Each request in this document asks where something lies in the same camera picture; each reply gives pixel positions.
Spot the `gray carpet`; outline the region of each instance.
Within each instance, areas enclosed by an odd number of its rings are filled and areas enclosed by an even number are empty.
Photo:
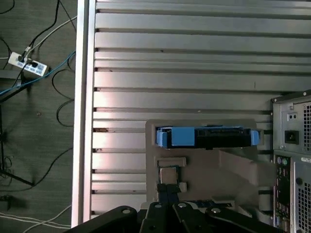
[[[0,12],[8,9],[13,0],[1,0]],[[16,0],[15,8],[0,15],[0,36],[12,51],[22,53],[31,40],[54,20],[56,0]],[[77,14],[76,0],[62,0],[71,17]],[[62,7],[56,25],[68,20]],[[32,58],[56,67],[75,50],[75,31],[69,23],[51,37],[36,51]],[[7,49],[0,42],[0,57],[7,56]],[[66,98],[54,91],[52,76],[35,83],[31,90],[23,91],[2,105],[3,128],[8,133],[5,156],[12,156],[14,174],[37,182],[47,171],[53,159],[72,146],[73,128],[65,128],[56,121],[56,110]],[[74,95],[74,73],[61,72],[55,78],[55,85],[64,94]],[[0,90],[7,83],[0,81]],[[73,103],[60,114],[66,124],[73,122]],[[47,220],[71,204],[72,151],[64,154],[52,167],[45,180],[29,191],[5,192],[27,188],[27,185],[0,178],[0,196],[12,195],[13,203],[7,214]],[[56,222],[70,225],[71,210],[66,211]],[[0,217],[0,231],[21,233],[32,223],[24,223]],[[37,227],[30,232],[63,232],[64,230]]]

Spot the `white cable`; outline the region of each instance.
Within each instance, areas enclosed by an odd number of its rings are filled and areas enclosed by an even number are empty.
[[[53,31],[51,31],[49,34],[46,35],[46,37],[44,37],[36,46],[34,46],[31,50],[28,51],[28,53],[25,55],[25,57],[28,57],[28,55],[35,49],[37,48],[39,45],[41,45],[43,43],[43,41],[45,41],[50,35],[52,35],[55,31],[57,31],[58,29],[60,29],[61,27],[63,27],[64,25],[66,25],[67,23],[75,20],[77,18],[77,16],[73,17],[70,20],[67,20],[66,22],[62,23],[61,25],[59,25],[57,28],[55,28]]]
[[[23,219],[18,219],[15,217],[8,217],[8,216],[0,216],[2,218],[7,218],[7,219],[11,219],[11,220],[16,220],[16,221],[20,221],[20,222],[30,222],[30,223],[41,223],[41,222],[37,222],[37,221],[30,221],[30,220],[23,220]],[[64,226],[54,226],[54,225],[50,225],[47,223],[42,223],[42,225],[48,226],[48,227],[53,227],[53,228],[58,228],[58,229],[70,229],[70,227],[64,227]]]
[[[44,222],[43,220],[32,218],[32,217],[21,217],[21,216],[16,216],[16,215],[8,215],[8,214],[1,213],[1,212],[0,212],[0,215],[4,215],[4,216],[7,216],[7,217],[18,218],[18,219],[30,219],[30,220],[34,220],[36,222]],[[54,225],[58,225],[58,226],[62,226],[62,227],[70,227],[70,225],[59,224],[57,222],[49,222],[49,224],[54,224]]]
[[[40,225],[42,225],[42,224],[45,224],[45,223],[48,223],[48,222],[51,222],[51,221],[57,219],[57,218],[60,217],[67,209],[69,209],[70,207],[71,207],[71,205],[70,205],[70,206],[67,206],[62,212],[60,212],[58,215],[56,215],[55,217],[53,217],[53,218],[51,218],[51,219],[49,219],[49,220],[46,220],[46,221],[44,221],[44,222],[37,223],[37,224],[35,224],[35,225],[33,225],[33,226],[27,228],[26,230],[23,231],[23,233],[28,232],[29,230],[31,230],[32,228],[34,228],[34,227],[36,227],[36,226],[40,226]]]

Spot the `metal side panel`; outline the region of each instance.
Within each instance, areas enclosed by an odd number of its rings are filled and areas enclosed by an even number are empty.
[[[311,89],[311,3],[79,0],[72,225],[146,201],[150,119],[254,119]]]

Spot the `white power strip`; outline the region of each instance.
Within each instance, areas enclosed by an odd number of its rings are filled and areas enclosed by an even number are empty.
[[[48,73],[49,69],[48,69],[47,65],[42,64],[42,63],[37,62],[37,61],[34,61],[34,60],[31,60],[29,58],[25,58],[24,62],[20,62],[18,60],[19,56],[21,56],[21,55],[16,53],[16,52],[12,52],[12,54],[9,58],[9,64],[14,65],[14,66],[19,67],[19,68],[23,68],[27,62],[35,62],[38,64],[36,67],[33,67],[31,64],[27,64],[26,67],[24,68],[24,70],[31,72],[33,74],[36,74],[38,76],[41,76],[41,77],[43,75],[45,75],[46,73]]]

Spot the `ridged metal panel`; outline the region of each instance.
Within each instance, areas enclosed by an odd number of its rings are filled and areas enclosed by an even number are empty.
[[[253,118],[265,130],[264,157],[272,149],[270,98],[311,87],[311,3],[91,0],[92,6],[94,112],[87,127],[94,132],[86,136],[93,151],[86,150],[92,164],[85,172],[93,171],[93,216],[146,201],[147,120]],[[84,220],[90,214],[84,209]]]

